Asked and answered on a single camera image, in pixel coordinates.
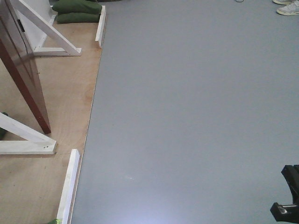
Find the brown door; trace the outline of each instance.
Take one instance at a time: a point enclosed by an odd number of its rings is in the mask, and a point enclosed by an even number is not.
[[[43,132],[51,132],[34,55],[9,0],[0,0],[0,56]]]

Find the white wooden bracket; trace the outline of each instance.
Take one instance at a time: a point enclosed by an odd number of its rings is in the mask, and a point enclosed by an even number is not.
[[[0,113],[0,127],[26,140],[0,141],[0,154],[54,154],[56,141]]]
[[[23,0],[11,0],[13,7],[19,10],[25,17],[33,22],[45,34],[51,37],[61,48],[44,48],[36,47],[34,55],[36,56],[80,56],[81,48],[76,48],[61,33],[59,33],[49,22],[47,22],[40,14],[31,8]]]
[[[71,209],[71,200],[74,192],[76,175],[79,165],[79,158],[79,151],[77,149],[72,149],[57,213],[57,219],[61,221],[61,224],[68,223]]]

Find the wooden floor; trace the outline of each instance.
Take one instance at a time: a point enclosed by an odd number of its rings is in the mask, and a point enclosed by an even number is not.
[[[57,153],[0,156],[1,224],[44,224],[56,218],[71,149],[81,155],[84,151],[101,55],[94,41],[97,25],[55,25],[82,48],[82,56],[36,59],[52,129],[49,136],[58,142]],[[47,40],[45,46],[56,44]],[[1,112],[41,132],[2,62],[0,78]],[[6,135],[6,140],[15,139]]]

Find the white sneaker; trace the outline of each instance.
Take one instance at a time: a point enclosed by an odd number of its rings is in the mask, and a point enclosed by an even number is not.
[[[280,5],[289,5],[293,0],[273,0],[273,2]]]
[[[277,12],[282,15],[299,15],[299,1],[294,1],[290,5],[281,7]]]

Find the wall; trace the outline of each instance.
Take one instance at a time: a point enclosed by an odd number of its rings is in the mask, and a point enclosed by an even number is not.
[[[48,0],[24,0],[24,2],[32,7],[47,22],[51,21],[54,15],[54,11],[52,11],[52,9],[50,8]],[[46,34],[41,31],[36,25],[34,25],[30,20],[28,20],[24,15],[19,13],[19,16],[32,49],[41,45],[41,43],[43,43],[43,40],[46,38]]]

